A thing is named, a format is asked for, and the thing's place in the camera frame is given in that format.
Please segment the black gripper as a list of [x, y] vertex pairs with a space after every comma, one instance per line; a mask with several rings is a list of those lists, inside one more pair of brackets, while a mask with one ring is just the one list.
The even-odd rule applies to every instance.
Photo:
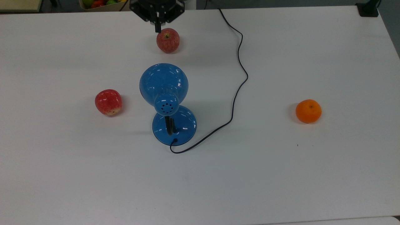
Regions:
[[161, 25], [170, 23], [185, 12], [183, 0], [131, 0], [129, 9], [142, 20], [153, 23], [155, 32], [161, 33]]

